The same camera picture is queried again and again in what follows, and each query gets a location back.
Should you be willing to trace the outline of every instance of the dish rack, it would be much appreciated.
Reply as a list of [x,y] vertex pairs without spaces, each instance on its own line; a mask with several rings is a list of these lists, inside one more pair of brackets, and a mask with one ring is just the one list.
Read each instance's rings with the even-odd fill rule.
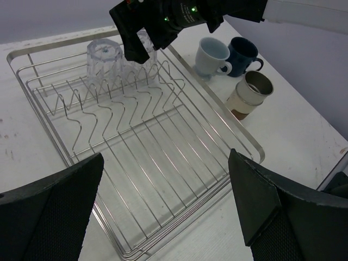
[[231,191],[231,148],[258,162],[265,155],[172,46],[145,79],[89,85],[84,50],[99,38],[121,42],[109,30],[7,60],[67,167],[102,153],[94,216],[123,260],[145,260]]

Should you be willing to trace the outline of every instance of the stainless steel dish rack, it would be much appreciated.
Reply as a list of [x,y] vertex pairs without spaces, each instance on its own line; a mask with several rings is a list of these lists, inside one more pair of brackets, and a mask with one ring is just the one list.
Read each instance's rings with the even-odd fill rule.
[[264,152],[171,46],[146,79],[88,84],[84,50],[106,37],[120,42],[109,30],[8,62],[66,166],[102,153],[93,213],[124,260],[147,259],[231,191],[231,148],[259,162]]

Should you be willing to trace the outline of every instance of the clear glass cup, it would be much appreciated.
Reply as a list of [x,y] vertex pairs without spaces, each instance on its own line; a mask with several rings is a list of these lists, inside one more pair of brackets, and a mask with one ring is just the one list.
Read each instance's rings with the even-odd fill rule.
[[153,43],[149,35],[145,30],[140,30],[137,35],[150,58],[144,64],[138,64],[134,61],[127,61],[124,58],[123,63],[125,68],[123,71],[123,80],[125,80],[125,82],[128,84],[134,83],[134,75],[137,82],[145,83],[146,78],[147,80],[151,80],[157,74],[157,67],[154,66],[154,64],[157,63],[157,51],[154,50]]
[[87,47],[88,84],[95,84],[107,91],[121,87],[123,51],[117,42],[109,39],[92,41]]

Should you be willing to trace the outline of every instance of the navy mug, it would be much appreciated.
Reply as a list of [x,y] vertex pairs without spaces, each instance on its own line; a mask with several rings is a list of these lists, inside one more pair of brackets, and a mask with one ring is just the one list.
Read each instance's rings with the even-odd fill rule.
[[243,37],[235,37],[228,45],[230,51],[229,58],[226,60],[232,64],[232,71],[228,74],[231,77],[239,77],[246,72],[246,69],[252,62],[258,61],[261,66],[256,71],[260,71],[263,67],[263,61],[257,58],[259,51],[256,46]]

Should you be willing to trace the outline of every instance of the mug handle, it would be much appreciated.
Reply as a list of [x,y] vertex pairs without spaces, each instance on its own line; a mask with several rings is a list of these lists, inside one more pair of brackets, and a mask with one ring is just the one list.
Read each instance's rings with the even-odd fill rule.
[[[221,70],[221,68],[227,67],[227,71],[223,72]],[[228,61],[225,62],[225,64],[223,64],[217,71],[216,71],[216,75],[228,75],[230,74],[230,72],[232,72],[232,64]]]
[[263,60],[260,58],[256,58],[254,61],[258,61],[261,64],[260,68],[256,70],[256,71],[260,71],[263,67]]

